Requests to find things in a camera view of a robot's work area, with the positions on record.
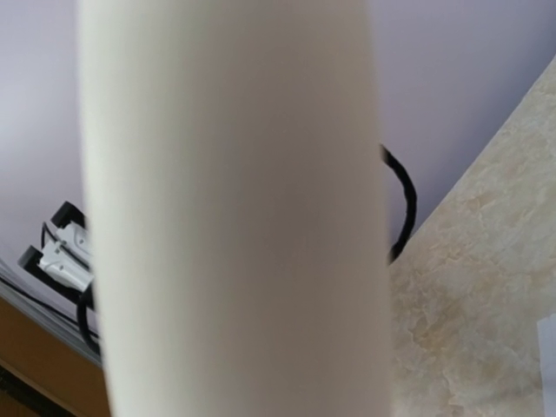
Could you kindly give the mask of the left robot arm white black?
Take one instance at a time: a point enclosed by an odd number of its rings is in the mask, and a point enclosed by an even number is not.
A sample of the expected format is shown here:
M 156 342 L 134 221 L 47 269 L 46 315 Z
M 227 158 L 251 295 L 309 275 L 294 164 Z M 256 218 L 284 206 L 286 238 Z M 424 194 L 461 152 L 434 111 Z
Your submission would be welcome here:
M 99 336 L 88 319 L 88 314 L 95 310 L 95 302 L 86 216 L 71 202 L 64 202 L 50 224 L 54 228 L 49 228 L 47 222 L 42 225 L 41 247 L 28 247 L 18 265 L 75 305 L 76 317 L 71 321 L 87 347 L 99 354 Z

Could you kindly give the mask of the beige ornate letter paper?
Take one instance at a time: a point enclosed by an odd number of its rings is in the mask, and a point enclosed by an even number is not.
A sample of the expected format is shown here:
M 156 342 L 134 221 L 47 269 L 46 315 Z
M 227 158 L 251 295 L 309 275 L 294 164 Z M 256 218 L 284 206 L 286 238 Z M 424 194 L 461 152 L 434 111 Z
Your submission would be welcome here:
M 388 416 L 365 1 L 81 1 L 114 416 Z

